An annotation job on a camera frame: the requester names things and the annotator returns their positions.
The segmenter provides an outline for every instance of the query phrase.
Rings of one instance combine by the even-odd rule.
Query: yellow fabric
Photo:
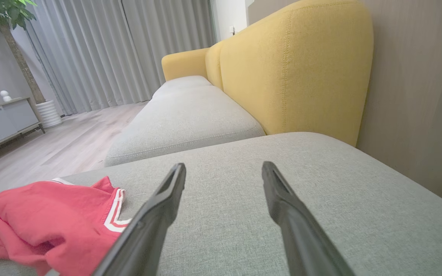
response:
[[[303,0],[227,39],[224,92],[269,134],[311,131],[356,145],[373,56],[355,0]]]
[[[169,54],[161,59],[165,80],[179,77],[202,76],[207,79],[206,53],[209,48]]]
[[[206,54],[206,68],[207,79],[211,84],[223,90],[223,80],[221,79],[221,63],[219,62],[219,55],[223,47],[223,42],[220,41],[214,44]]]

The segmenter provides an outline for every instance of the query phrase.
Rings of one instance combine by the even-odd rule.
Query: plant foliage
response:
[[[35,19],[35,16],[26,9],[26,5],[34,5],[31,0],[0,0],[0,26],[11,24],[21,26],[26,30],[26,20]]]

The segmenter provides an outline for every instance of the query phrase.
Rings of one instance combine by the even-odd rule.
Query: cabinet top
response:
[[[27,101],[28,101],[28,99],[30,99],[30,97],[26,97],[26,98],[15,98],[15,99],[13,99],[13,100],[11,100],[11,101],[9,101],[9,102],[0,103],[0,107],[2,107],[3,105],[9,105],[9,104],[11,104],[11,103],[16,103],[16,102],[23,101],[23,100],[27,100]]]

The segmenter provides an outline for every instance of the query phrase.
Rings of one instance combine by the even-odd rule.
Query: white plant pot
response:
[[[48,101],[37,104],[37,110],[42,117],[42,125],[44,128],[51,128],[63,123],[63,119],[59,116],[54,101]]]

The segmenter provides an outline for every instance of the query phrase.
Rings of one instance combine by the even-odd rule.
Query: gray curtain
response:
[[[208,0],[37,0],[28,35],[66,114],[143,102],[166,54],[215,43]]]

